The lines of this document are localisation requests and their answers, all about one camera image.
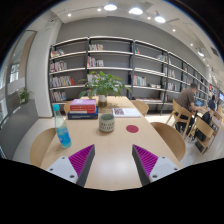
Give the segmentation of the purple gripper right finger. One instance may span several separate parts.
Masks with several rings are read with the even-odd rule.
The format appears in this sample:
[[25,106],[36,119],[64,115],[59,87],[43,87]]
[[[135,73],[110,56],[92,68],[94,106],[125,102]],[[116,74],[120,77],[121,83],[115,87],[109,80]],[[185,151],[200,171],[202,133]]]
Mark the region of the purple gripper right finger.
[[168,157],[158,157],[135,144],[132,145],[132,156],[143,186],[179,170],[179,168]]

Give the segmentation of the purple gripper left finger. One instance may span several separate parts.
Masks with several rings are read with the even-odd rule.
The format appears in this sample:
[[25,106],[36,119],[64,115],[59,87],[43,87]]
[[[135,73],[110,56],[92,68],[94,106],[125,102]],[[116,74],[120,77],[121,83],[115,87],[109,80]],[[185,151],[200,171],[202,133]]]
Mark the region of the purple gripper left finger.
[[94,156],[95,145],[90,145],[69,157],[59,157],[47,171],[84,187]]

